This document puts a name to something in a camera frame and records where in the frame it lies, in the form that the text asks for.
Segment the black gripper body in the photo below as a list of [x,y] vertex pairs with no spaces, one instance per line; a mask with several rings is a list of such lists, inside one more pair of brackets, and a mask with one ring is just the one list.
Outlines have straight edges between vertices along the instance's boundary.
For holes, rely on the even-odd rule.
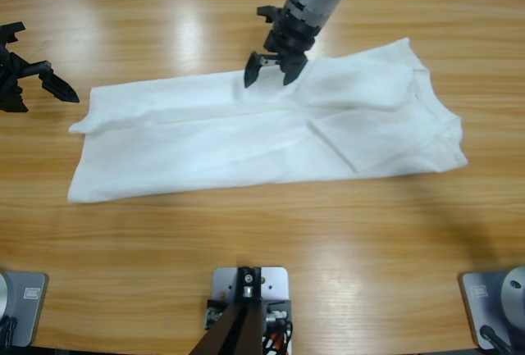
[[22,88],[18,85],[23,61],[5,46],[1,46],[1,99],[21,98]]
[[287,8],[261,8],[260,16],[272,25],[263,45],[267,51],[267,54],[262,54],[266,58],[264,66],[281,66],[281,59],[288,54],[305,55],[320,31],[319,27],[296,18]]

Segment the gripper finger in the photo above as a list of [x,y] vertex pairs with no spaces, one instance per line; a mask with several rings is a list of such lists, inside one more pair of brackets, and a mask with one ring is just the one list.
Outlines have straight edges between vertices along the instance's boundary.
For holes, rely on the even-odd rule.
[[37,75],[42,82],[42,88],[63,102],[79,103],[76,91],[63,79],[58,77],[49,61],[28,63],[21,67],[21,78]]
[[281,71],[284,74],[283,85],[294,82],[308,62],[303,54],[288,54],[281,59]]
[[23,102],[22,96],[18,93],[2,95],[0,97],[0,110],[10,113],[26,113],[29,111]]
[[266,58],[257,52],[252,52],[244,68],[244,87],[248,88],[258,78],[259,71],[263,67]]

